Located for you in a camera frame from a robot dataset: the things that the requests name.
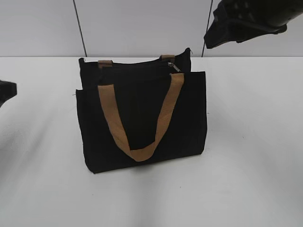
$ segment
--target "zipper pull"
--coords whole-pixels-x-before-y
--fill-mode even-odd
[[[168,62],[168,65],[169,65],[169,67],[173,67],[175,69],[175,71],[181,72],[181,70],[175,64]]]

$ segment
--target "bag handle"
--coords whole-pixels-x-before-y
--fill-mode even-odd
[[[171,74],[169,90],[164,98],[162,108],[157,121],[157,130],[155,141],[142,148],[130,150],[126,132],[123,128],[115,96],[115,87],[113,84],[98,86],[101,107],[107,121],[110,133],[112,134],[116,145],[129,157],[137,162],[149,159],[153,154],[162,137],[169,127],[171,116],[179,97],[181,88],[184,84],[184,73]]]
[[[175,63],[175,56],[174,55],[164,54],[164,55],[160,56],[160,59],[162,61],[169,60],[173,64]]]
[[[111,68],[113,67],[113,61],[111,60],[100,60],[98,61],[98,66],[99,68],[103,68],[103,67],[108,67],[108,68]]]

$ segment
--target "black tote bag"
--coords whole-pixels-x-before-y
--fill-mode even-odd
[[[126,67],[102,64],[97,84],[76,91],[90,171],[202,153],[207,131],[204,72],[176,72],[162,60]],[[91,75],[92,70],[80,67],[81,78]]]

